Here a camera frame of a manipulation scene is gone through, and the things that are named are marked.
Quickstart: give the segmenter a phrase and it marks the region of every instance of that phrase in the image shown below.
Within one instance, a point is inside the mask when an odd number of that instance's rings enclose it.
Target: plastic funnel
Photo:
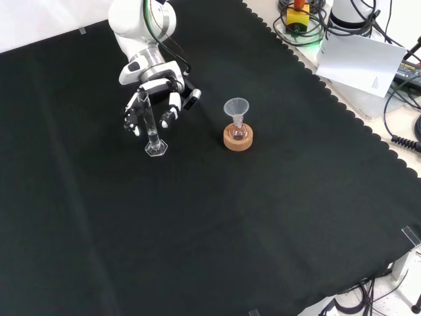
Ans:
[[[243,125],[243,117],[248,110],[249,102],[240,97],[236,97],[225,103],[224,111],[234,121],[234,124],[230,128],[230,137],[233,140],[242,140],[247,137],[247,128]]]

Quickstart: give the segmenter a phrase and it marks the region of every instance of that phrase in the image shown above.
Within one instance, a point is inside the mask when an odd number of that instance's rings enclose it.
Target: white wall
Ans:
[[[107,19],[112,0],[0,0],[0,53]]]

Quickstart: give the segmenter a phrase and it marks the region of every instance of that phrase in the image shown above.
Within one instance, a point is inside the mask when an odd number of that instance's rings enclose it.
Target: hexagonal base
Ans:
[[[147,152],[149,156],[156,157],[156,156],[162,156],[165,154],[165,151],[168,148],[168,145],[163,140],[160,140],[159,142],[161,146],[158,149],[153,149],[151,146],[151,142],[147,143],[145,147],[145,151]]]

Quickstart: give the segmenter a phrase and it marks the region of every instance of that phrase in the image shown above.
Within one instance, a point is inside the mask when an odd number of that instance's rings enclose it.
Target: cable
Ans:
[[[371,5],[368,5],[367,3],[364,2],[364,0],[361,0],[361,2],[366,6],[369,7],[370,9],[373,9],[373,7]]]
[[[362,312],[363,316],[368,316],[368,314],[370,314],[370,316],[373,315],[373,311],[376,311],[377,313],[383,315],[383,316],[387,316],[381,312],[379,312],[377,309],[374,308],[374,302],[381,300],[382,298],[385,298],[386,296],[392,294],[394,291],[396,291],[403,283],[403,281],[406,279],[407,275],[408,275],[408,271],[405,273],[405,276],[402,278],[402,280],[399,282],[399,284],[389,293],[380,296],[378,299],[374,299],[374,287],[376,285],[376,279],[377,278],[381,278],[384,277],[388,274],[391,273],[391,269],[387,269],[385,273],[383,273],[380,276],[373,276],[372,278],[365,278],[362,281],[360,281],[356,286],[353,286],[351,289],[342,292],[338,295],[342,295],[342,294],[346,294],[349,292],[352,292],[353,290],[359,289],[361,291],[361,301],[358,305],[354,306],[354,307],[343,307],[342,305],[340,305],[337,300],[335,299],[335,307],[338,311],[340,311],[341,313],[347,314],[347,315],[351,315],[351,314],[356,314],[359,313],[360,311],[364,310]]]
[[[376,302],[376,301],[378,301],[378,300],[381,300],[382,298],[385,298],[386,296],[389,296],[390,294],[392,294],[394,291],[396,291],[400,286],[401,286],[401,284],[403,283],[403,281],[407,278],[407,275],[408,275],[408,272],[409,272],[409,270],[407,270],[407,272],[405,273],[405,276],[402,278],[402,280],[399,282],[399,284],[392,290],[392,291],[390,291],[389,293],[387,293],[387,294],[384,294],[383,296],[380,296],[379,298],[376,298],[374,301],[373,301],[373,303],[374,302]]]
[[[389,28],[390,18],[392,17],[392,6],[393,6],[393,0],[390,0],[389,18],[387,20],[386,29],[384,30],[386,34],[387,34],[387,29]]]
[[[376,8],[376,0],[373,0],[373,4],[374,6],[372,7],[372,12],[370,13],[370,17],[369,19],[366,19],[358,10],[357,6],[355,6],[355,10],[358,12],[359,15],[361,15],[364,18],[365,24],[358,30],[355,31],[350,31],[346,28],[340,28],[338,26],[328,26],[324,20],[327,16],[327,12],[323,9],[324,6],[326,5],[326,0],[312,0],[312,2],[307,3],[308,5],[310,5],[310,12],[304,11],[303,9],[296,9],[293,7],[293,4],[290,3],[289,0],[278,0],[278,7],[280,9],[280,17],[277,18],[274,23],[273,23],[273,29],[275,31],[275,33],[283,40],[285,41],[287,44],[290,44],[292,46],[295,47],[302,47],[302,46],[308,46],[308,45],[312,45],[315,43],[320,43],[323,39],[323,37],[321,36],[322,31],[324,30],[325,32],[329,32],[333,35],[336,36],[352,36],[352,35],[363,35],[364,33],[367,32],[368,29],[372,29],[373,24],[375,23],[375,18],[377,17],[377,15],[380,13],[379,11],[376,12],[375,8]],[[288,9],[293,9],[295,11],[298,12],[303,12],[307,15],[310,16],[310,20],[313,20],[316,22],[316,26],[306,32],[298,32],[292,28],[290,28],[285,20],[284,20],[284,16],[287,14],[287,10]],[[285,26],[285,29],[292,32],[293,33],[293,37],[297,38],[297,37],[304,37],[304,38],[311,38],[314,36],[319,36],[318,39],[314,40],[314,41],[308,41],[306,43],[293,43],[291,40],[289,40],[288,38],[286,38],[281,32],[278,31],[278,29],[276,28],[276,23],[277,21],[281,20],[282,24]],[[317,28],[320,28],[319,31],[315,34],[310,34],[311,32],[313,32],[314,30],[316,30]]]
[[[387,106],[389,105],[389,102],[391,100],[391,98],[395,95],[395,93],[397,92],[397,90],[401,89],[405,84],[407,84],[408,82],[417,79],[421,77],[421,74],[419,74],[418,76],[413,76],[412,78],[408,78],[406,79],[404,82],[402,82],[396,89],[392,87],[393,92],[390,94],[389,99],[387,99],[386,104],[384,106],[384,111],[383,111],[383,122],[384,122],[384,126],[387,130],[387,132],[390,134],[390,136],[392,136],[391,141],[401,145],[403,147],[406,147],[408,149],[412,149],[415,150],[419,153],[421,153],[421,142],[415,142],[413,140],[408,140],[406,138],[402,138],[396,135],[393,135],[392,132],[390,131],[389,127],[387,126],[387,122],[386,122],[386,111],[387,111]]]
[[[149,20],[149,12],[148,12],[148,6],[147,2],[152,0],[143,0],[143,18],[145,19],[146,28],[148,32],[152,35],[152,38],[170,55],[172,55],[174,58],[181,60],[186,65],[186,71],[184,74],[187,76],[191,72],[191,65],[181,56],[174,53],[171,49],[169,49],[165,44],[163,44],[153,33],[152,27],[151,27],[151,21]]]
[[[185,51],[184,51],[184,49],[183,49],[183,47],[181,47],[180,45],[178,45],[178,43],[176,42],[176,41],[174,41],[172,38],[171,38],[171,36],[169,36],[162,28],[161,28],[161,26],[159,25],[159,23],[157,22],[157,19],[155,18],[155,15],[153,14],[153,10],[152,10],[152,1],[150,2],[150,4],[149,4],[149,7],[150,7],[150,9],[151,9],[151,13],[152,13],[152,17],[153,17],[153,20],[154,20],[154,22],[155,22],[155,24],[159,27],[159,29],[164,33],[164,35],[166,36],[166,37],[168,37],[168,39],[175,45],[175,46],[177,46],[178,47],[178,49],[180,50],[180,51],[182,51],[182,53],[185,53]]]
[[[281,40],[283,40],[287,44],[290,44],[291,46],[295,46],[295,47],[309,46],[309,45],[312,45],[312,44],[320,43],[323,39],[323,35],[322,35],[323,28],[320,25],[319,16],[317,16],[316,14],[318,14],[319,11],[322,11],[324,13],[323,18],[326,18],[326,16],[328,14],[323,9],[323,7],[326,5],[326,0],[312,0],[311,2],[309,2],[307,4],[310,5],[310,12],[307,12],[303,9],[294,8],[293,4],[290,3],[289,0],[278,0],[278,8],[280,10],[280,17],[277,18],[274,21],[273,29],[274,29],[275,33],[281,38]],[[293,10],[298,11],[298,12],[304,12],[305,14],[308,14],[310,16],[310,20],[316,21],[316,26],[314,28],[312,28],[311,30],[308,30],[308,31],[305,31],[305,32],[299,32],[297,30],[294,30],[293,28],[290,28],[284,20],[284,16],[287,14],[288,8],[293,9]],[[288,38],[286,38],[281,32],[279,32],[278,29],[276,28],[276,23],[279,20],[281,20],[282,24],[285,26],[285,29],[290,31],[293,34],[292,35],[293,38],[297,38],[297,37],[312,38],[314,36],[318,36],[318,39],[316,39],[314,41],[308,41],[308,42],[305,42],[305,43],[293,43]],[[319,28],[319,31],[317,33],[312,34],[312,32],[315,31],[318,28]]]

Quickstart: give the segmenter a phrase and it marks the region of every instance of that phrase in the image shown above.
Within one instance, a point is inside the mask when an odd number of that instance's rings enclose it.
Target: scalloped edge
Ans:
[[[369,127],[368,125],[366,125],[365,122],[361,118],[356,117],[355,112],[352,111],[352,110],[350,110],[349,109],[349,106],[347,106],[346,104],[344,104],[342,102],[339,102],[339,98],[332,93],[332,90],[328,88],[327,83],[323,82],[321,80],[321,78],[319,76],[317,76],[310,68],[307,68],[305,66],[305,64],[302,61],[300,61],[300,57],[298,55],[296,55],[295,52],[276,35],[276,33],[273,31],[273,29],[271,27],[269,27],[268,24],[266,22],[264,22],[264,20],[261,17],[259,17],[257,13],[253,12],[253,10],[251,8],[249,8],[248,4],[246,4],[244,2],[244,0],[235,0],[235,1],[239,3],[239,6],[245,12],[247,12],[247,14],[250,14],[257,22],[259,22],[259,24],[266,31],[269,31],[273,35],[273,37],[279,41],[279,43],[282,45],[282,47],[284,49],[287,49],[287,52],[289,54],[291,54],[291,55],[294,56],[294,59],[296,59],[296,61],[299,63],[299,65],[306,72],[309,72],[309,74],[311,74],[311,76],[313,76],[313,77],[315,77],[317,79],[317,81],[319,82],[319,84],[321,86],[323,86],[322,88],[327,93],[329,93],[330,94],[330,97],[345,110],[345,112],[347,113],[347,115],[349,117],[351,117],[355,122],[357,122],[357,124],[360,127],[363,127],[364,128],[364,132],[366,132],[367,134],[370,134],[371,137],[373,137],[376,141],[378,141],[378,142],[380,142],[382,144],[382,147],[384,147],[384,149],[386,150],[386,152],[385,152],[386,155],[388,155],[388,156],[396,159],[398,161],[398,165],[400,165],[400,167],[404,167],[404,171],[406,171],[406,173],[410,177],[416,178],[421,183],[421,178],[419,177],[418,173],[414,169],[408,167],[407,162],[405,160],[403,160],[402,158],[399,158],[399,154],[395,150],[391,149],[390,148],[390,145],[387,142],[383,141],[382,140],[382,137],[380,135],[378,135],[376,133],[373,133],[373,129],[371,129],[371,127]]]

